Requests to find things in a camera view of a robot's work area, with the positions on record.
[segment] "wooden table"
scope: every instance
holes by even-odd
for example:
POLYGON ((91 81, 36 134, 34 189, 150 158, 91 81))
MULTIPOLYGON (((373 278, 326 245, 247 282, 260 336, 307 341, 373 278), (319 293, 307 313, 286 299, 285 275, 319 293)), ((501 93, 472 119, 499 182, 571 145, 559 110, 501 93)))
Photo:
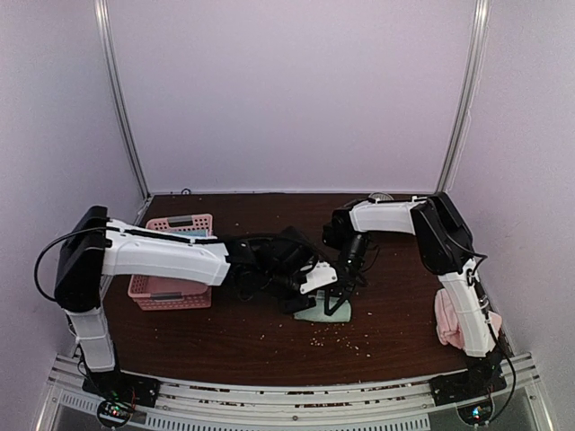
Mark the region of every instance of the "wooden table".
MULTIPOLYGON (((211 213, 215 234, 279 232, 288 225, 321 244, 332 210, 353 195, 177 195, 155 197, 145 221, 211 213)), ((433 300, 440 288, 421 265, 414 237, 375 236, 381 252, 369 286, 353 297, 350 323, 295 321, 267 296, 242 302, 213 288, 206 310, 142 312, 117 277, 105 300, 121 366, 129 371, 211 383, 311 385, 387 381, 464 367, 442 346, 433 300)))

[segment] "basket handle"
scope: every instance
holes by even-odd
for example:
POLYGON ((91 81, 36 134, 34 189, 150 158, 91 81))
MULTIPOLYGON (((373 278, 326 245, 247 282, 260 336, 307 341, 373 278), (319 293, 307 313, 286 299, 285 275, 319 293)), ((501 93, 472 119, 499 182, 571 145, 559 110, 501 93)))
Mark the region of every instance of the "basket handle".
POLYGON ((173 217, 168 217, 168 224, 170 227, 183 227, 189 226, 190 223, 194 222, 192 215, 175 215, 173 217))
POLYGON ((165 294, 151 294, 152 301, 178 301, 183 299, 181 292, 165 293, 165 294))

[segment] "pink towel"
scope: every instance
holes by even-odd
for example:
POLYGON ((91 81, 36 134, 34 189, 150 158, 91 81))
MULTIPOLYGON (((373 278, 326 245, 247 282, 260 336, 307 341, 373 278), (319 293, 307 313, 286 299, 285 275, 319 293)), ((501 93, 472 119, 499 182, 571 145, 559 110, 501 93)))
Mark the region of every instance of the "pink towel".
MULTIPOLYGON (((495 312, 489 312, 491 325, 495 333, 501 328, 501 316, 495 312)), ((451 303, 451 298, 446 289, 440 289, 435 295, 435 317, 438 321, 438 337, 441 344, 451 344, 457 348, 464 348, 464 334, 459 326, 456 310, 451 303)))

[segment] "black cable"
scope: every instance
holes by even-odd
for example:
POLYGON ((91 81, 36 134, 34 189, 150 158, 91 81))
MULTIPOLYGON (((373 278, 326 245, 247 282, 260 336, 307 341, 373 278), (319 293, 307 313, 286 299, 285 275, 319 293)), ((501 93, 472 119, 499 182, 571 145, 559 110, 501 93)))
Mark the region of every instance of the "black cable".
POLYGON ((489 326, 489 332, 491 334, 491 337, 493 338, 493 341, 495 341, 495 345, 497 346, 497 348, 501 351, 501 353, 503 354, 503 356, 507 360, 507 362, 509 364, 509 368, 511 368, 511 373, 513 374, 513 383, 511 384, 511 392, 509 393, 509 396, 507 397, 507 400, 505 401, 505 404, 503 404, 503 407, 501 407, 500 411, 498 411, 495 416, 491 416, 491 418, 489 418, 489 420, 487 421, 487 424, 489 424, 490 422, 493 422, 495 419, 497 419, 499 416, 501 416, 501 414, 505 411, 505 409, 507 408, 507 406, 511 402, 511 399, 513 398, 513 394, 515 393, 515 387, 517 385, 518 375, 515 371, 515 367, 513 366, 513 363, 511 362, 511 359, 509 358, 509 355, 507 353, 505 353, 505 350, 503 349, 503 347, 501 346, 501 344, 497 340, 497 336, 495 335, 495 331, 493 330, 493 327, 491 326, 490 323, 488 323, 487 326, 489 326))
POLYGON ((51 302, 55 302, 56 299, 53 298, 52 296, 48 295, 44 289, 42 289, 41 285, 40 285, 40 281, 38 280, 38 270, 40 268, 40 263, 42 262, 42 259, 44 258, 44 255, 50 251, 50 249, 52 247, 54 247, 55 245, 58 245, 59 243, 61 243, 62 241, 67 240, 68 238, 72 238, 74 236, 77 235, 81 235, 84 233, 89 233, 89 232, 94 232, 94 231, 105 231, 106 227, 91 227, 89 229, 82 229, 80 231, 74 231, 71 233, 67 233, 66 235, 62 235, 59 238, 57 238, 56 240, 54 240, 53 242, 51 242, 50 244, 48 244, 46 247, 44 247, 44 249, 40 252, 40 254, 38 255, 38 258, 36 259, 36 263, 34 264, 34 284, 36 285, 36 288, 38 289, 38 291, 40 292, 40 294, 42 296, 44 296, 44 298, 48 299, 51 302))
POLYGON ((475 268, 473 268, 473 272, 471 273, 472 276, 475 276, 475 273, 477 272, 477 268, 479 268, 479 266, 485 261, 487 260, 487 258, 489 256, 487 256, 486 254, 482 254, 482 253, 478 253, 477 251, 473 251, 473 250, 469 250, 468 248, 464 247, 463 245, 461 245, 459 242, 457 242, 456 240, 453 239, 453 237, 445 232, 446 237, 448 238, 449 241, 451 241, 458 249, 463 250, 466 253, 471 254, 472 256, 474 256, 475 258, 479 258, 479 261, 477 262, 477 264, 475 265, 475 268))
POLYGON ((100 395, 100 397, 104 398, 104 400, 106 400, 107 402, 109 402, 110 404, 116 406, 118 409, 122 409, 124 411, 127 411, 127 413, 133 414, 134 413, 134 409, 132 409, 131 407, 128 407, 123 401, 120 400, 114 400, 113 398, 107 396, 106 394, 104 394, 102 391, 100 391, 100 389, 98 388, 98 386, 96 385, 96 383, 94 383, 94 381, 92 380, 92 377, 90 377, 90 375, 86 372, 84 373, 81 369, 80 369, 80 365, 84 366, 84 369, 87 370, 88 367, 86 365, 86 361, 84 358, 84 353, 82 353, 82 355, 80 356, 80 359, 78 361, 78 364, 76 365, 76 368, 78 369, 78 373, 80 373, 84 379, 86 379, 88 382, 90 382, 90 384, 92 385, 92 387, 98 392, 98 395, 100 395))
POLYGON ((377 258, 379 257, 379 251, 381 251, 381 248, 378 245, 376 245, 372 250, 376 251, 376 255, 375 255, 374 259, 371 261, 371 263, 367 266, 367 268, 361 270, 361 272, 363 272, 363 273, 368 272, 372 267, 374 267, 374 265, 376 264, 377 258))

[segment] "pink basket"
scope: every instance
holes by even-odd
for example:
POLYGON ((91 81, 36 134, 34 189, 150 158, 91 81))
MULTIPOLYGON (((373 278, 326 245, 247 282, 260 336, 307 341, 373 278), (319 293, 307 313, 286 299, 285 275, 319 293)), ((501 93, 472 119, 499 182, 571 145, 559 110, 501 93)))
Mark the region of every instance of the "pink basket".
MULTIPOLYGON (((165 232, 205 230, 212 234, 212 215, 182 215, 155 218, 146 229, 165 232)), ((208 308, 212 304, 212 288, 194 281, 176 278, 132 276, 128 295, 146 312, 208 308)))

